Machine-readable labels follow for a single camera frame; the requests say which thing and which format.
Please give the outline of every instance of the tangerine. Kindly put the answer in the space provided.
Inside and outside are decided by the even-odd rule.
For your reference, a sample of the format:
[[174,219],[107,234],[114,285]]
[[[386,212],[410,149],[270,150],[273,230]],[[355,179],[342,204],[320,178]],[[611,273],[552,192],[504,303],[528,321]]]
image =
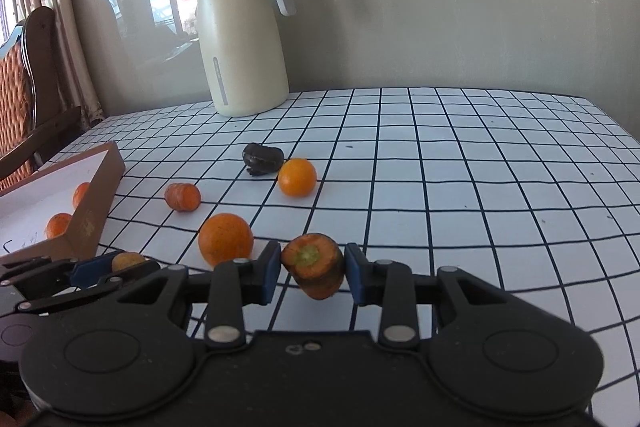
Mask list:
[[76,188],[76,191],[74,192],[74,198],[72,200],[74,209],[78,208],[78,205],[80,204],[80,201],[82,201],[82,198],[84,198],[84,194],[86,192],[86,190],[89,188],[90,183],[88,182],[84,182],[78,185],[78,188]]
[[316,177],[316,168],[309,160],[292,158],[278,173],[278,187],[287,196],[304,198],[313,192]]
[[67,214],[66,212],[61,212],[60,214],[56,214],[47,223],[47,228],[45,229],[45,233],[47,234],[47,239],[53,239],[54,237],[58,237],[66,232],[66,227],[69,226],[69,221],[71,221],[71,214]]
[[238,257],[249,257],[254,248],[254,233],[236,214],[209,217],[198,233],[200,253],[212,267]]

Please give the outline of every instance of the open box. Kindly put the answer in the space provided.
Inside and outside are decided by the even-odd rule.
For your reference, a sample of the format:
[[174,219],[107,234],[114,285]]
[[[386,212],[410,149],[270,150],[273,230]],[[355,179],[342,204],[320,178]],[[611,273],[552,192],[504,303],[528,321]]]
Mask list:
[[[0,263],[94,257],[124,170],[118,147],[108,142],[0,192]],[[90,185],[74,211],[73,194],[82,182]],[[59,212],[72,214],[71,221],[65,233],[47,239],[47,222]]]

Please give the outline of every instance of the table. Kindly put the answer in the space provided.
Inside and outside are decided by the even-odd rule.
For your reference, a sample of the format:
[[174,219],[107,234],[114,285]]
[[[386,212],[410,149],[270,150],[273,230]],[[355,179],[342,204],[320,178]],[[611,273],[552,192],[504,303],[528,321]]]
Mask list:
[[[640,419],[640,144],[583,98],[479,89],[342,89],[290,95],[257,116],[211,102],[108,118],[54,158],[115,140],[127,171],[98,253],[140,251],[207,270],[204,220],[233,212],[266,242],[322,232],[415,273],[455,265],[593,333],[605,357],[592,409],[609,426]],[[251,178],[242,149],[263,142],[311,160],[299,200],[274,175]],[[169,182],[195,183],[202,205],[172,212]],[[202,336],[204,305],[189,335]],[[434,332],[420,306],[420,333]],[[286,272],[273,302],[244,311],[248,331],[369,329],[346,283],[312,301]]]

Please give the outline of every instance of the dark stone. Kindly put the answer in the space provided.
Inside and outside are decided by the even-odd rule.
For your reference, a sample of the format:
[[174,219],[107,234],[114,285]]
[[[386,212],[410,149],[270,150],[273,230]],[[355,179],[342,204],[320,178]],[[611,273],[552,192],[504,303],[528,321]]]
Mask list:
[[250,143],[242,151],[242,160],[251,176],[262,176],[280,170],[284,163],[284,152],[277,147]]

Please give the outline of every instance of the carrot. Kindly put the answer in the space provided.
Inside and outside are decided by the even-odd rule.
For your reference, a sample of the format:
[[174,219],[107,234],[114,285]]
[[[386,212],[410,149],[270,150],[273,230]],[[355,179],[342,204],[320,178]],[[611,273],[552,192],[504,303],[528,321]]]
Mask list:
[[190,183],[172,183],[164,191],[164,201],[178,212],[193,212],[200,206],[200,191]]
[[300,289],[316,300],[331,297],[344,279],[344,257],[337,243],[322,233],[295,238],[282,251],[282,264]]

